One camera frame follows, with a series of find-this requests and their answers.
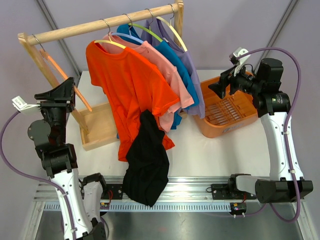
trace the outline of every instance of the gray wall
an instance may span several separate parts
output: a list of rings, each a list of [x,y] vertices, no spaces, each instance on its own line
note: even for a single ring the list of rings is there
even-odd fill
[[[35,103],[33,95],[51,89],[37,66],[19,44],[17,34],[49,31],[45,19],[35,1],[1,1],[0,7],[0,127],[15,112],[11,99],[20,95]],[[52,57],[72,76],[58,44],[44,45]],[[4,136],[4,153],[19,170],[37,176],[46,176],[33,142],[27,137],[28,126],[40,114],[24,116],[19,114],[10,124]],[[23,228],[30,213],[37,182],[13,173],[0,160],[0,233],[2,240],[22,239]]]
[[[45,0],[59,28],[173,3],[173,0]],[[265,47],[290,0],[184,0],[183,40],[197,69],[226,69],[238,47]],[[168,20],[172,14],[165,16]],[[107,30],[74,36],[66,43],[82,70],[87,45]],[[259,54],[252,56],[256,63]]]
[[[296,154],[304,177],[313,181],[314,191],[307,196],[313,224],[320,237],[320,1],[301,0],[275,47],[290,51],[301,65],[302,85],[292,117]],[[283,62],[281,89],[293,99],[297,86],[297,70],[292,60],[282,53],[271,52],[271,58]]]

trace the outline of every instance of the white hanger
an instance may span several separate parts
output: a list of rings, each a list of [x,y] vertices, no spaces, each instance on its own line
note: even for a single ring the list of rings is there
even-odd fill
[[[175,28],[171,25],[171,19],[173,19],[175,17],[175,10],[174,10],[174,7],[171,5],[172,7],[172,11],[173,11],[173,17],[170,18],[170,23],[167,22],[165,19],[163,19],[162,17],[160,16],[157,16],[156,19],[159,19],[160,21],[164,22],[170,29],[171,31],[173,32],[173,34],[175,35],[175,37],[178,39],[179,43],[181,44],[181,47],[182,49],[186,52],[188,51],[184,41],[182,40],[182,38],[180,37],[179,33],[177,33],[177,31],[175,30]]]

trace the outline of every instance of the blue hanger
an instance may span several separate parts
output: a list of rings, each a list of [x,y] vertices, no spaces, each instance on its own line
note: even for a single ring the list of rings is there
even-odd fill
[[[139,38],[137,38],[135,36],[132,36],[131,34],[129,35],[129,34],[120,33],[120,32],[113,32],[113,33],[111,33],[111,36],[126,37],[126,38],[132,39],[132,40],[134,40],[134,41],[136,41],[136,42],[138,42],[140,44],[144,43],[144,41],[142,41],[141,39],[139,39]]]

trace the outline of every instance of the cable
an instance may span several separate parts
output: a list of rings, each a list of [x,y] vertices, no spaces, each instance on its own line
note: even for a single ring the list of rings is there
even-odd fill
[[[221,186],[221,187],[212,187],[212,186],[209,186],[209,187],[207,187],[207,188],[205,189],[205,191],[206,191],[207,193],[212,193],[212,189],[213,189],[213,190],[225,189],[225,188],[227,188],[227,187],[228,187],[228,185]]]
[[[244,67],[244,66],[246,66],[246,65],[250,65],[250,66],[251,66],[251,73],[252,73],[253,76],[255,77],[256,74],[255,74],[255,71],[254,71],[254,66],[252,66],[252,64],[250,64],[250,63],[247,63],[247,64],[243,65],[242,67]]]
[[[72,211],[71,211],[71,206],[70,206],[70,202],[68,200],[68,197],[66,195],[66,192],[64,191],[64,189],[62,187],[60,187],[58,184],[52,182],[52,181],[49,181],[47,179],[44,179],[44,178],[41,178],[41,177],[37,177],[37,176],[32,176],[32,175],[29,175],[29,174],[26,174],[22,171],[19,171],[18,169],[16,169],[13,165],[11,165],[11,163],[8,161],[8,159],[6,158],[5,156],[5,153],[4,153],[4,149],[3,149],[3,138],[4,138],[4,134],[5,134],[5,131],[6,131],[6,128],[7,126],[9,125],[9,123],[12,121],[12,119],[15,118],[15,116],[17,116],[20,112],[19,111],[16,111],[6,122],[5,124],[3,125],[2,127],[2,130],[0,132],[0,156],[2,157],[3,159],[3,162],[12,170],[14,171],[15,173],[23,176],[23,177],[26,177],[28,179],[33,179],[33,180],[37,180],[37,181],[40,181],[40,182],[44,182],[46,184],[50,184],[52,186],[54,186],[55,188],[57,188],[62,194],[63,194],[63,198],[65,200],[65,204],[66,204],[66,208],[68,210],[68,214],[69,214],[69,218],[70,218],[70,224],[71,224],[71,229],[75,229],[75,222],[74,222],[74,218],[73,218],[73,214],[72,214]],[[76,240],[77,237],[76,237],[76,231],[73,231],[72,232],[72,238],[73,240]]]
[[[257,53],[257,52],[261,52],[261,51],[269,51],[269,50],[280,51],[280,52],[288,55],[293,60],[295,66],[296,66],[297,73],[298,73],[298,81],[297,81],[297,85],[296,85],[294,98],[293,98],[293,101],[292,101],[292,104],[291,104],[291,108],[290,108],[290,110],[289,110],[289,112],[288,112],[288,114],[287,114],[287,116],[286,116],[286,118],[284,120],[283,132],[287,132],[288,131],[289,120],[290,120],[292,112],[294,111],[294,108],[296,106],[298,95],[299,95],[299,91],[300,91],[300,86],[301,86],[301,68],[300,68],[300,65],[298,63],[298,60],[290,52],[288,52],[287,50],[284,50],[282,48],[279,48],[279,47],[263,47],[263,48],[259,48],[259,49],[247,52],[247,53],[245,53],[245,54],[243,54],[241,56],[238,56],[236,59],[239,60],[239,59],[241,59],[241,58],[243,58],[243,57],[245,57],[247,55],[254,54],[254,53]],[[281,220],[283,220],[286,223],[293,223],[298,219],[298,217],[300,215],[301,200],[300,200],[300,192],[299,192],[299,186],[298,186],[297,178],[296,178],[296,175],[294,173],[292,173],[292,171],[294,170],[294,165],[293,165],[293,161],[292,161],[292,158],[291,158],[289,138],[288,138],[287,134],[284,134],[283,136],[284,136],[286,155],[287,155],[287,158],[288,158],[288,164],[289,164],[289,167],[290,167],[290,173],[291,173],[291,176],[292,176],[292,179],[293,179],[293,184],[294,184],[294,189],[295,189],[296,212],[295,212],[295,215],[294,215],[294,217],[292,219],[285,219],[277,212],[275,206],[272,203],[270,203],[270,206],[271,206],[272,210],[274,211],[274,213]]]
[[[267,204],[263,204],[262,207],[261,207],[258,211],[253,212],[253,213],[246,214],[245,216],[246,216],[246,217],[255,216],[255,215],[261,213],[261,212],[266,208],[266,206],[267,206]],[[236,217],[236,218],[243,218],[244,216],[242,216],[242,215],[237,215],[237,216],[235,216],[235,217]]]
[[[242,202],[240,204],[243,204],[246,200],[247,200],[247,195],[246,195],[246,193],[244,193],[243,194],[243,200],[242,200]]]
[[[108,195],[109,195],[109,206],[110,206],[111,200],[112,200],[112,198],[114,197],[114,193],[113,193],[111,190],[109,190],[109,191],[108,191]]]

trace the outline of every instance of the lavender t-shirt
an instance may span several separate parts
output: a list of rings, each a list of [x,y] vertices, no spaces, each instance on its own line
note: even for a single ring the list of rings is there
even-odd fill
[[[146,20],[145,22],[145,27],[149,28],[150,26],[150,21]],[[154,20],[151,23],[151,30],[154,32],[156,35],[158,35],[160,38],[166,40],[166,42],[169,44],[169,46],[174,50],[174,52],[177,54],[177,56],[180,58],[180,60],[183,62],[184,66],[186,67],[192,83],[195,88],[195,92],[197,94],[197,97],[199,99],[199,104],[197,106],[192,106],[189,109],[186,110],[188,114],[191,115],[198,115],[201,119],[205,117],[205,101],[204,97],[201,91],[201,86],[200,86],[200,81],[199,77],[197,74],[196,67],[194,65],[194,62],[192,61],[191,55],[189,51],[184,52],[169,36],[169,34],[166,32],[161,20],[157,19]],[[154,39],[154,37],[145,32],[142,31],[141,39],[143,41],[147,41],[149,44],[152,46],[157,46],[159,44],[159,41]]]

